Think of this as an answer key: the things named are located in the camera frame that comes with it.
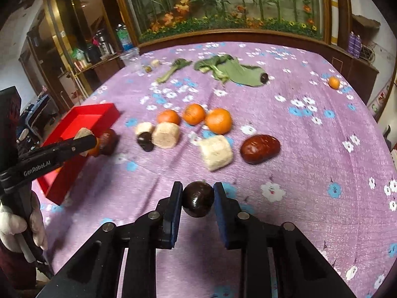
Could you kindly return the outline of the left gloved hand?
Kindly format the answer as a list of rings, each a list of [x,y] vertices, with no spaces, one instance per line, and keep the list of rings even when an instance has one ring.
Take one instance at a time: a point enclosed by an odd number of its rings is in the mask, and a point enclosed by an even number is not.
[[[28,226],[33,233],[34,243],[42,250],[47,250],[48,240],[44,227],[43,216],[40,210],[40,201],[34,191],[31,191],[32,213],[27,223],[22,217],[12,213],[11,209],[1,203],[1,242],[11,252],[22,253],[16,235],[27,230]]]

